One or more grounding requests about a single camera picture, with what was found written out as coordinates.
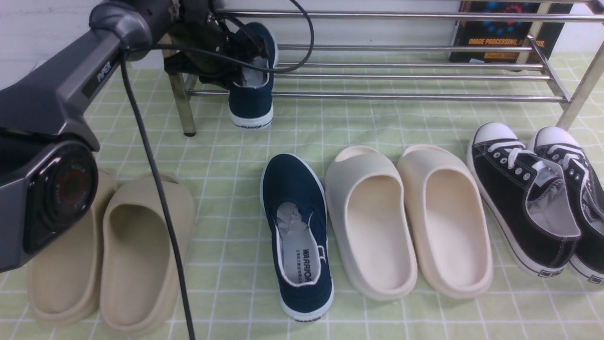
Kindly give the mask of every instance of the green checkered tablecloth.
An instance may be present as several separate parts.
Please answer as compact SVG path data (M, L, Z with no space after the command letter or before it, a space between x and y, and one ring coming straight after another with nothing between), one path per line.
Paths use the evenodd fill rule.
M564 55L551 62L573 90L590 57ZM406 56L384 59L408 60ZM393 161L405 147L418 143L439 145L462 157L480 124L504 122L528 141L536 129L556 123L561 113L558 105L278 99L270 129L242 132L229 120L226 98L194 98L191 106L198 134L187 138L167 76L159 70L131 70L130 74L160 170L177 174L198 206L186 268L198 339L604 339L604 290L579 281L568 270L548 280L525 274L510 257L490 213L495 277L490 290L479 298L451 300L436 293L420 276L416 288L403 300L366 299L348 281L329 230L336 289L333 306L318 322L292 322L281 311L270 233L260 209L260 174L273 155L294 153L321 179L338 151L349 145L372 146ZM551 94L546 84L530 82L278 79L275 88ZM604 81L600 81L570 130L602 176L603 94ZM98 153L101 167L113 169L120 181L149 170L119 73L97 97L86 118L102 145ZM28 307L25 277L24 269L0 274L0 340L117 339L98 313L60 329L36 323ZM186 336L178 302L165 327L147 338L180 340Z

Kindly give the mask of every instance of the cream slide sandal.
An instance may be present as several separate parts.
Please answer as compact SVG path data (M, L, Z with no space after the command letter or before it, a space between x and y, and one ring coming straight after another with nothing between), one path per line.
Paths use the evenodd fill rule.
M184 259L195 221L193 197L176 177L161 174L161 179ZM105 213L103 235L101 318L119 335L148 335L171 317L180 291L164 213L150 174L115 193Z
M397 169L426 280L455 299L484 293L493 259L478 187L459 158L432 145L405 150Z
M90 210L27 265L30 308L38 322L64 326L98 309L103 261L103 216L117 190L115 176L98 170Z
M326 196L344 269L375 300L400 299L417 280L417 261L403 208L403 184L386 156L351 146L326 175Z

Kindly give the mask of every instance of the black sneaker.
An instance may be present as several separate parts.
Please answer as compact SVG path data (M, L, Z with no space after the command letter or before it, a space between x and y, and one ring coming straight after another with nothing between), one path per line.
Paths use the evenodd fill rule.
M280 154L262 174L260 201L272 232L281 308L296 321L317 320L333 301L323 186L304 161Z
M467 166L518 266L541 277L560 274L581 236L562 168L526 150L501 123L476 131Z
M568 200L582 233L571 269L586 281L604 284L604 191L594 168L577 141L560 128L542 128L529 148L564 170Z

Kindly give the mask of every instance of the white wall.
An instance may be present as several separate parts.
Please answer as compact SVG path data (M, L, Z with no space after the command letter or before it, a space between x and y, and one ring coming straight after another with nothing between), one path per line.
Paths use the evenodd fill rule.
M88 14L99 0L0 0L0 64L45 60L88 29ZM451 11L455 0L300 0L308 10ZM287 0L229 0L228 8L295 9ZM575 13L588 13L576 5ZM303 20L265 20L280 42L303 44L308 28ZM453 30L448 21L316 20L318 44L446 45ZM567 24L557 52L596 51L604 39L600 24ZM158 53L138 63L161 67ZM5 67L1 67L4 77Z

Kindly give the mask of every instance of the white toe cap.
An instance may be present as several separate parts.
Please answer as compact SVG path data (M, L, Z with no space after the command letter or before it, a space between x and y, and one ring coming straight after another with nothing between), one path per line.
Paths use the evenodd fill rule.
M518 139L518 137L505 124L491 122L478 128L474 144L497 139Z
M542 128L537 132L537 139L535 140L535 147L541 145L550 144L570 144L579 146L579 143L571 136L568 132L555 126L548 126Z

